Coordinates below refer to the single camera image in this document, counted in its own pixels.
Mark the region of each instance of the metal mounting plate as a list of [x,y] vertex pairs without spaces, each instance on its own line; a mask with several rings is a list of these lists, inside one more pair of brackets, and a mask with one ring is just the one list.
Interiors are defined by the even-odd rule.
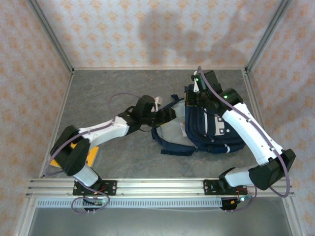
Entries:
[[203,189],[205,195],[247,195],[247,190],[244,190],[245,188],[243,186],[237,186],[224,190],[221,189],[218,179],[205,179],[203,181]]
[[[105,186],[103,193],[109,196],[116,195],[117,181],[116,180],[102,180],[101,186]],[[74,182],[73,193],[74,196],[95,196],[94,192],[83,187],[79,182]]]

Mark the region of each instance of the gray tabletop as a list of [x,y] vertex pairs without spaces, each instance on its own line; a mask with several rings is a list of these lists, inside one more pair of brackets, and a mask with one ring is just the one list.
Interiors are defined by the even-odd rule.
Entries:
[[[184,86],[191,83],[192,70],[94,70],[76,71],[65,104],[58,136],[64,128],[88,127],[110,120],[127,107],[135,105],[137,97],[111,96],[127,92],[136,95],[161,96],[163,104],[172,101],[170,95],[184,96]],[[240,70],[216,70],[223,89],[234,88],[251,110],[250,100]],[[93,169],[102,178],[172,178],[218,177],[231,167],[255,163],[245,147],[235,153],[210,154],[196,152],[192,156],[160,154],[161,146],[151,133],[137,131],[131,135],[101,144]]]

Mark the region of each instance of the aluminum frame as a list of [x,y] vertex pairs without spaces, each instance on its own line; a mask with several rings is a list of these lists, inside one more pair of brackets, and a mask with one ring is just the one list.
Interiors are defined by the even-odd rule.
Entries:
[[252,106],[252,112],[253,112],[253,116],[256,119],[256,121],[261,125],[262,128],[264,128],[264,123],[262,121],[262,117],[259,111],[259,107],[258,107],[258,103],[252,88],[252,83],[250,80],[250,77],[246,71],[246,69],[242,70],[242,74],[243,74],[243,79],[244,79],[244,83],[245,83],[245,87],[248,93],[248,96],[250,98],[250,103]]
[[64,66],[67,68],[69,73],[73,73],[73,67],[70,63],[69,58],[67,57],[66,53],[64,52],[60,42],[58,41],[52,27],[50,26],[43,10],[41,9],[40,5],[38,4],[37,0],[27,0],[31,9],[34,11],[35,15],[37,16],[39,22],[41,23],[43,30],[47,34],[48,38],[50,39],[52,45],[56,49],[56,52],[60,56]]
[[273,16],[271,22],[269,23],[269,26],[267,27],[263,37],[261,38],[258,46],[256,47],[254,54],[252,55],[250,61],[248,62],[246,66],[246,72],[249,73],[253,67],[255,66],[256,62],[260,58],[262,52],[264,51],[266,45],[268,44],[270,38],[273,35],[273,32],[276,30],[280,20],[284,16],[287,8],[289,7],[292,0],[282,0],[280,3],[278,9],[276,10],[275,15]]
[[[233,197],[227,195],[206,196],[203,190],[203,178],[168,178],[168,179],[118,179],[117,194],[111,196],[115,200],[128,199],[208,199]],[[15,236],[28,235],[31,228],[32,219],[38,201],[45,199],[69,199],[74,186],[73,178],[39,178],[32,179],[27,190],[26,200],[22,209],[22,214],[18,221]],[[273,186],[280,193],[285,192],[285,179],[279,180]],[[254,191],[253,186],[248,186],[250,192]],[[271,190],[258,190],[257,197],[276,197]],[[283,199],[286,216],[294,236],[305,236],[306,229],[301,213],[297,206],[297,199],[291,189],[289,196]]]
[[52,136],[51,136],[51,138],[49,140],[49,144],[48,144],[48,147],[47,147],[47,150],[46,150],[46,153],[45,153],[45,157],[44,157],[44,160],[43,160],[43,162],[41,164],[41,167],[40,167],[39,176],[38,176],[39,178],[43,178],[44,168],[46,166],[47,161],[50,158],[50,150],[52,149],[52,147],[54,146],[54,143],[56,141],[58,128],[59,128],[59,125],[60,125],[60,122],[61,122],[61,118],[63,116],[63,110],[64,110],[64,107],[65,107],[65,103],[67,102],[67,97],[68,97],[68,94],[69,94],[69,91],[70,91],[71,83],[72,83],[72,80],[73,80],[73,75],[74,75],[74,73],[70,75],[69,80],[68,80],[68,84],[67,84],[66,89],[65,89],[65,92],[63,93],[62,102],[60,104],[60,107],[59,107],[59,110],[58,110],[58,114],[57,114],[57,118],[56,118],[55,124],[54,124],[53,134],[52,134]]
[[[75,208],[101,207],[84,201],[75,201],[75,198],[39,198],[37,208]],[[99,203],[105,204],[107,198],[100,198]],[[111,198],[106,208],[204,208],[222,207],[221,198]]]
[[[243,70],[244,67],[220,67],[220,66],[206,66],[203,70]],[[197,66],[150,66],[150,67],[75,67],[74,71],[78,70],[197,70]]]

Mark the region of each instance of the gray floor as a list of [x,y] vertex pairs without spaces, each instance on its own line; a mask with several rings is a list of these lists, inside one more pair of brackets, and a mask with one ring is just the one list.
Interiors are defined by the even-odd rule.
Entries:
[[[250,108],[241,71],[215,72],[222,88],[236,89]],[[76,71],[58,135],[68,125],[80,128],[110,120],[136,103],[137,98],[128,95],[110,101],[110,97],[119,92],[161,96],[163,104],[168,104],[172,101],[171,94],[184,96],[184,86],[192,83],[192,73],[192,70]],[[237,153],[214,155],[197,152],[189,157],[161,155],[160,150],[161,146],[152,139],[151,133],[137,131],[100,145],[93,169],[102,178],[218,177],[231,167],[255,163],[248,147]],[[50,172],[56,170],[53,167],[49,169]]]
[[106,208],[95,215],[76,215],[68,208],[38,208],[29,236],[292,235],[279,197],[257,198],[251,207],[233,214],[187,209]]

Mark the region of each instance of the backpack strap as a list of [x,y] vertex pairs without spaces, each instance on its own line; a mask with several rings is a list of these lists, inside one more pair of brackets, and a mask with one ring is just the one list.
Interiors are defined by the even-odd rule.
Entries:
[[220,154],[220,153],[229,153],[229,152],[235,152],[240,149],[243,149],[245,146],[245,143],[240,143],[240,144],[224,144],[224,145],[217,145],[217,146],[212,146],[209,145],[207,147],[207,151],[213,154]]
[[177,94],[172,94],[171,97],[174,99],[174,101],[179,100],[179,97]]
[[172,155],[172,156],[191,156],[194,151],[169,151],[162,149],[161,154]]

